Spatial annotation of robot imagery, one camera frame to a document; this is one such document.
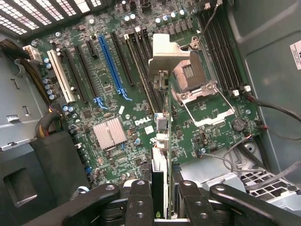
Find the coin cell battery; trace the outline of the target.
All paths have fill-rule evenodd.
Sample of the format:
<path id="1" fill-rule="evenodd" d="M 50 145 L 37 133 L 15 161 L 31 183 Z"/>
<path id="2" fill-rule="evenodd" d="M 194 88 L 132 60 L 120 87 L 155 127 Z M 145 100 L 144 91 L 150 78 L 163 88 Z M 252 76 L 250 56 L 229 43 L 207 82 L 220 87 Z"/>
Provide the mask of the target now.
<path id="1" fill-rule="evenodd" d="M 241 118 L 235 118 L 232 120 L 231 126 L 236 132 L 241 132 L 246 128 L 246 122 Z"/>

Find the silver chipset heatsink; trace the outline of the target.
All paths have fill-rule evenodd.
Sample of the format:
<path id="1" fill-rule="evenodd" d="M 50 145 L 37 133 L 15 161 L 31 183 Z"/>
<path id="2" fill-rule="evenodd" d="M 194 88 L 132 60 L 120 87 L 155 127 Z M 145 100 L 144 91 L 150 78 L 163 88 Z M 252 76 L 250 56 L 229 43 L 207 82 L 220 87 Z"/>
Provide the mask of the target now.
<path id="1" fill-rule="evenodd" d="M 118 117 L 93 126 L 100 148 L 103 150 L 115 147 L 127 141 L 122 123 Z"/>

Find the white power connector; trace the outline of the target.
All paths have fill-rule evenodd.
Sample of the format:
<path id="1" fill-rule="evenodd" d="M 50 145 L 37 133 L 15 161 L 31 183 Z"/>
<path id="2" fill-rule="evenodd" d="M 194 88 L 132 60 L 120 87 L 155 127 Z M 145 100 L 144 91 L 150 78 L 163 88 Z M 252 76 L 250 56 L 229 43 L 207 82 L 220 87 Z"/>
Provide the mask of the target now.
<path id="1" fill-rule="evenodd" d="M 38 51 L 37 48 L 27 45 L 23 47 L 23 50 L 26 51 L 29 55 L 29 59 L 27 60 L 28 62 L 35 63 L 35 64 L 41 64 L 43 63 L 43 60 L 41 58 L 41 54 Z"/>

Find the black slot with blue latch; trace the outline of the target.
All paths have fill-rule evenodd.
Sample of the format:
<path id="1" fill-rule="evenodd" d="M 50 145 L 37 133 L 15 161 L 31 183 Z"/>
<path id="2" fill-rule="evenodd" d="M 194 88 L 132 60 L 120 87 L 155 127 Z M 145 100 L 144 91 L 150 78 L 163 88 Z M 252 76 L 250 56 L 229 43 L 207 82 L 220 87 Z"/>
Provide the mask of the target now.
<path id="1" fill-rule="evenodd" d="M 89 66 L 87 64 L 87 61 L 86 61 L 85 55 L 81 49 L 81 46 L 75 45 L 74 48 L 79 57 L 79 61 L 82 66 L 83 73 L 87 79 L 94 103 L 96 103 L 101 109 L 108 110 L 108 108 L 105 107 L 103 104 L 103 99 L 98 96 L 98 93 L 97 93 L 97 90 L 96 90 L 96 87 L 94 84 L 93 76 L 90 72 Z"/>

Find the black plastic shroud box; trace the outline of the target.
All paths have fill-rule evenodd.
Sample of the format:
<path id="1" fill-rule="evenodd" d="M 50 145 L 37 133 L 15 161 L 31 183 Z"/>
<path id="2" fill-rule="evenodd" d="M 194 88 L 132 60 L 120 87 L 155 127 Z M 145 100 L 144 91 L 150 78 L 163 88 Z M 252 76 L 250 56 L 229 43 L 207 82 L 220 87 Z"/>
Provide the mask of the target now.
<path id="1" fill-rule="evenodd" d="M 0 226 L 22 225 L 89 186 L 67 132 L 0 152 Z"/>

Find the green Dell motherboard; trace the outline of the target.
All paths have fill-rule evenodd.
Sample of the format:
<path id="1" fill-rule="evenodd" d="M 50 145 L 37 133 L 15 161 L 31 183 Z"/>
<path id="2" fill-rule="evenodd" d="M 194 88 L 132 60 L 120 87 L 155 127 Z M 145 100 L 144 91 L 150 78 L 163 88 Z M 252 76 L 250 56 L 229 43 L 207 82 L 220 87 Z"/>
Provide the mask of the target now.
<path id="1" fill-rule="evenodd" d="M 185 50 L 206 53 L 214 70 L 217 88 L 234 107 L 236 113 L 216 125 L 195 126 L 184 106 L 172 99 L 173 152 L 182 147 L 198 157 L 228 147 L 247 135 L 259 134 L 259 116 L 254 104 L 234 92 L 247 87 L 246 76 L 237 63 L 237 51 L 223 27 L 223 7 L 213 16 L 210 9 L 197 16 L 191 0 L 116 0 L 105 10 L 78 20 L 67 20 L 56 9 L 60 6 L 68 16 L 75 16 L 73 0 L 35 0 L 59 21 L 56 29 L 45 31 L 32 40 L 41 54 L 40 72 L 50 111 L 60 107 L 68 132 L 89 176 L 97 183 L 122 183 L 126 179 L 146 176 L 143 165 L 151 158 L 156 143 L 154 113 L 161 113 L 163 94 L 148 80 L 148 60 L 152 55 L 155 33 L 169 34 Z M 115 32 L 134 82 L 130 87 L 113 45 L 110 33 Z M 133 101 L 125 100 L 116 90 L 98 37 L 104 35 L 118 70 L 120 81 Z M 85 55 L 98 96 L 108 110 L 101 109 L 93 97 L 74 46 L 80 45 Z M 56 78 L 47 51 L 54 50 L 61 61 L 75 102 L 67 103 Z M 216 118 L 229 110 L 229 105 L 216 93 L 186 104 L 196 121 Z M 115 147 L 100 148 L 93 126 L 118 117 L 127 141 Z M 246 128 L 236 132 L 231 122 L 241 118 Z"/>

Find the blue expansion slot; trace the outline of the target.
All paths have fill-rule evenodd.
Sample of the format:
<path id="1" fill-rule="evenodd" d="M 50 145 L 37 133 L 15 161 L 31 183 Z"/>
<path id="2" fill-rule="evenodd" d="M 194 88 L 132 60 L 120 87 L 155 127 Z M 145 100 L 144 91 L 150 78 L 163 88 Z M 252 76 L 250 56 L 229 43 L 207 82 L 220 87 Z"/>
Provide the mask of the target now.
<path id="1" fill-rule="evenodd" d="M 100 44 L 100 47 L 103 51 L 103 55 L 105 57 L 105 60 L 107 62 L 107 65 L 108 65 L 108 68 L 110 70 L 110 73 L 111 73 L 111 76 L 113 78 L 113 81 L 115 83 L 115 86 L 116 86 L 116 90 L 117 90 L 117 93 L 119 95 L 122 95 L 122 97 L 127 100 L 127 101 L 133 101 L 132 99 L 130 99 L 128 96 L 127 96 L 127 92 L 126 90 L 124 89 L 121 81 L 120 81 L 120 78 L 119 78 L 119 74 L 118 74 L 118 70 L 115 66 L 115 63 L 114 63 L 114 60 L 113 60 L 113 57 L 111 55 L 111 52 L 110 52 L 110 49 L 109 49 L 109 46 L 106 42 L 106 39 L 105 39 L 105 36 L 104 35 L 100 35 L 98 37 L 98 41 L 99 41 L 99 44 Z"/>

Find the silver drive cage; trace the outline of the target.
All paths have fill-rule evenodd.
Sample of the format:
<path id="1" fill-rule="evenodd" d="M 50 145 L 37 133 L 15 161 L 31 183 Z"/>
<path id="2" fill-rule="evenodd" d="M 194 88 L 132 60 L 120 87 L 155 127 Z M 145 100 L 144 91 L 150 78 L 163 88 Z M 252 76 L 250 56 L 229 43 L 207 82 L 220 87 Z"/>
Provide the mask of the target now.
<path id="1" fill-rule="evenodd" d="M 182 147 L 173 152 L 174 161 L 180 164 L 183 179 L 195 182 L 206 191 L 222 183 L 249 195 L 301 216 L 301 187 L 283 178 L 254 190 L 245 187 L 259 184 L 273 177 L 268 171 L 258 172 L 258 166 L 237 148 L 226 154 L 226 149 L 214 152 L 214 157 L 197 158 L 193 150 Z"/>

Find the white expansion slot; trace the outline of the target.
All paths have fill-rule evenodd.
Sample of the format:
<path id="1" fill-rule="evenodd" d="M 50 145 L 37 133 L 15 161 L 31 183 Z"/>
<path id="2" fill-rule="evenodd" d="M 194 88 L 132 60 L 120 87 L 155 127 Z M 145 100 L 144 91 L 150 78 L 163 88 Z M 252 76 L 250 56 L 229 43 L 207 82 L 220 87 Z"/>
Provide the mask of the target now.
<path id="1" fill-rule="evenodd" d="M 59 82 L 60 88 L 62 90 L 63 96 L 67 103 L 75 102 L 75 97 L 71 92 L 68 79 L 63 70 L 60 59 L 57 56 L 57 53 L 54 50 L 47 51 L 48 58 L 52 64 L 53 70 L 55 72 L 56 78 Z"/>

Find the CPU socket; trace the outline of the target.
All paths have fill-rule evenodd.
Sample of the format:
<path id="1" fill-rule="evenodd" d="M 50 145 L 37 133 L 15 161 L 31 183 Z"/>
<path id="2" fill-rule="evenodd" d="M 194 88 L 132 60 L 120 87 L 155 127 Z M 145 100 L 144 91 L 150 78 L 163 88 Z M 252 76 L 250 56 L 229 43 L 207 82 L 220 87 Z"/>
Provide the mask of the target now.
<path id="1" fill-rule="evenodd" d="M 214 70 L 202 50 L 192 51 L 189 60 L 181 61 L 174 68 L 173 75 L 172 94 L 180 106 L 217 93 Z"/>

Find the metal socket cover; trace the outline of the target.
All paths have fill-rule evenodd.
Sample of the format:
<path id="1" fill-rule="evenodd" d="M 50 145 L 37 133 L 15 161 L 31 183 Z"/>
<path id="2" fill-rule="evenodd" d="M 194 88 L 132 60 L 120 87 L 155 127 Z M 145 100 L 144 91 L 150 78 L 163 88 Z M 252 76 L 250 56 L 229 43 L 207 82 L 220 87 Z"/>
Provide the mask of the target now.
<path id="1" fill-rule="evenodd" d="M 192 119 L 193 123 L 195 124 L 195 126 L 197 127 L 201 127 L 204 125 L 216 125 L 222 121 L 225 121 L 225 118 L 231 115 L 234 115 L 236 113 L 234 107 L 231 105 L 231 103 L 227 100 L 227 98 L 224 96 L 224 94 L 218 89 L 218 88 L 214 88 L 215 93 L 219 93 L 220 96 L 225 100 L 225 102 L 229 105 L 229 110 L 222 112 L 220 114 L 217 114 L 216 118 L 206 118 L 206 119 L 202 119 L 200 121 L 196 121 L 192 114 L 190 113 L 188 107 L 186 106 L 186 104 L 188 103 L 188 98 L 182 100 L 182 104 L 185 107 L 185 109 L 187 110 L 190 118 Z"/>

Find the open black PC case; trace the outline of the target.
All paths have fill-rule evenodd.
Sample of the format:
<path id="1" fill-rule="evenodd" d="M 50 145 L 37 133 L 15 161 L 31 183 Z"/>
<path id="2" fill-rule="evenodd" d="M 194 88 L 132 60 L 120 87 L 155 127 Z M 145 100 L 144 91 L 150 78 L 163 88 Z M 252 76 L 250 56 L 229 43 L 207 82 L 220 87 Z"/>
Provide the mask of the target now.
<path id="1" fill-rule="evenodd" d="M 65 19 L 78 20 L 105 10 L 115 1 L 73 0 L 75 16 L 68 16 L 60 6 L 56 9 Z M 247 135 L 223 147 L 226 154 L 237 148 L 258 166 L 258 172 L 273 174 L 267 181 L 245 189 L 261 188 L 280 178 L 301 187 L 301 0 L 191 3 L 198 17 L 210 9 L 216 16 L 218 7 L 223 7 L 223 27 L 235 46 L 237 63 L 247 83 L 234 96 L 254 104 L 259 116 L 257 136 Z M 0 0 L 0 152 L 60 132 L 70 135 L 60 107 L 50 111 L 52 102 L 40 64 L 28 62 L 30 57 L 23 50 L 24 46 L 33 46 L 32 40 L 39 34 L 58 25 L 58 19 L 35 0 Z M 121 189 L 120 197 L 127 198 L 135 180 L 146 180 L 151 186 L 154 226 L 191 226 L 183 213 L 178 188 L 179 182 L 187 179 L 181 175 L 180 164 L 173 161 L 172 215 L 170 219 L 161 217 L 163 174 L 153 172 L 152 149 L 150 153 L 150 160 L 143 165 L 146 176 L 128 178 L 122 183 L 97 183 L 94 176 L 86 173 L 89 186 L 79 186 L 69 201 L 107 183 L 116 184 Z M 198 188 L 209 196 L 209 190 Z M 279 226 L 301 226 L 301 216 L 278 208 Z"/>

